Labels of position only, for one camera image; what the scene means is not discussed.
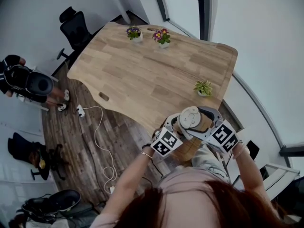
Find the small succulent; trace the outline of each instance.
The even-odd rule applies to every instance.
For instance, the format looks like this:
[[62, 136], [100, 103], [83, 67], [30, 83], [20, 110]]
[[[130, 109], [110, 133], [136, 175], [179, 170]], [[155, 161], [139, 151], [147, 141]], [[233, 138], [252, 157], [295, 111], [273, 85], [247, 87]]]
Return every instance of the small succulent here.
[[204, 95], [212, 96], [212, 88], [210, 87], [211, 82], [208, 80], [196, 81], [194, 90], [201, 92]]
[[169, 40], [170, 35], [168, 35], [169, 31], [165, 28], [162, 30], [156, 30], [152, 38], [154, 38], [154, 41], [157, 41], [158, 43], [161, 43], [162, 45], [167, 42], [170, 43]]
[[127, 29], [128, 38], [133, 40], [134, 38], [138, 38], [141, 35], [141, 30], [137, 26], [130, 26]]

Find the sneaker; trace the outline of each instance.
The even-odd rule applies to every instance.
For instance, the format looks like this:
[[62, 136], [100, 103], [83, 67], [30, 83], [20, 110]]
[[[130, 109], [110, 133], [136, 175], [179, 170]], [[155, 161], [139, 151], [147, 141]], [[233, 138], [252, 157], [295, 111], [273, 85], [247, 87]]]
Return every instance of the sneaker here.
[[67, 108], [66, 104], [62, 104], [62, 106], [58, 107], [58, 111], [62, 112]]
[[65, 101], [69, 101], [70, 100], [70, 92], [69, 92], [69, 90], [65, 90], [65, 97], [64, 97], [64, 100]]

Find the floor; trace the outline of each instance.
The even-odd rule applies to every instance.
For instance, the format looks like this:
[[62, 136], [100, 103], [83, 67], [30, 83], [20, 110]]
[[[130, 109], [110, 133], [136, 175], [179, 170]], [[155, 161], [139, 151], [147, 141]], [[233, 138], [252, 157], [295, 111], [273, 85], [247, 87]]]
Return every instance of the floor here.
[[[129, 17], [132, 25], [145, 24], [131, 13]], [[125, 23], [122, 18], [116, 22]], [[99, 125], [102, 114], [99, 108], [92, 108], [85, 111], [84, 118], [78, 118], [75, 110], [79, 104], [83, 107], [91, 107], [97, 105], [97, 103], [82, 83], [67, 78], [67, 72], [68, 65], [63, 66], [58, 70], [55, 77], [59, 79], [57, 84], [59, 88], [70, 90], [71, 101], [65, 112], [60, 113], [56, 109], [50, 109], [48, 113], [42, 113], [45, 143], [47, 149], [54, 149], [57, 144], [62, 144], [61, 155], [63, 159], [69, 162], [69, 165], [60, 168], [62, 176], [66, 178], [65, 180], [61, 180], [54, 173], [58, 188], [60, 190], [75, 189], [81, 193], [82, 201], [98, 204], [109, 197], [109, 194], [104, 190], [104, 184], [108, 179], [103, 175], [103, 170], [107, 166], [112, 166], [112, 159], [109, 153], [100, 150], [94, 142], [94, 131]], [[219, 111], [237, 131], [240, 129], [223, 104], [220, 106]], [[114, 166], [119, 177], [150, 138], [146, 130], [132, 119], [103, 109], [103, 120], [96, 132], [96, 140], [102, 148], [112, 153]], [[155, 158], [154, 162], [164, 175], [170, 173], [177, 165], [181, 164], [171, 156], [164, 160], [159, 156]], [[109, 177], [113, 174], [109, 168], [105, 170], [105, 173]], [[145, 178], [155, 185], [160, 180], [161, 175], [150, 163], [145, 173]], [[148, 180], [142, 179], [137, 194], [142, 193], [145, 188], [151, 186]], [[105, 189], [109, 191], [112, 185], [115, 185], [115, 181], [107, 183]]]

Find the red hair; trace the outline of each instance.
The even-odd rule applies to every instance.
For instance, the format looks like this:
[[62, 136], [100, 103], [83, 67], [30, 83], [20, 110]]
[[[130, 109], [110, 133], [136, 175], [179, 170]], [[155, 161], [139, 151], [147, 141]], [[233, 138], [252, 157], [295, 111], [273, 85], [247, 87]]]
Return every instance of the red hair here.
[[[205, 183], [213, 192], [199, 191], [208, 195], [215, 206], [221, 228], [290, 227], [281, 221], [274, 208], [258, 194], [239, 191], [222, 181]], [[160, 228], [164, 219], [159, 217], [163, 196], [161, 189], [147, 189], [124, 210], [115, 228]]]

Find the wrist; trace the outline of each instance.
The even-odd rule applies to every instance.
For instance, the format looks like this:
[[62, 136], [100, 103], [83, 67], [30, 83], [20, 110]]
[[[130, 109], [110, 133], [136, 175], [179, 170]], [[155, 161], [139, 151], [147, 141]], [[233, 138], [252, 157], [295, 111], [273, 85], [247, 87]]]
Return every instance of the wrist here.
[[237, 153], [239, 153], [241, 151], [241, 149], [243, 148], [244, 144], [239, 142], [236, 144], [236, 146], [232, 149], [232, 152], [234, 155], [236, 155]]
[[153, 156], [155, 153], [155, 150], [152, 149], [150, 146], [146, 146], [142, 149], [143, 152], [145, 152], [146, 154]]

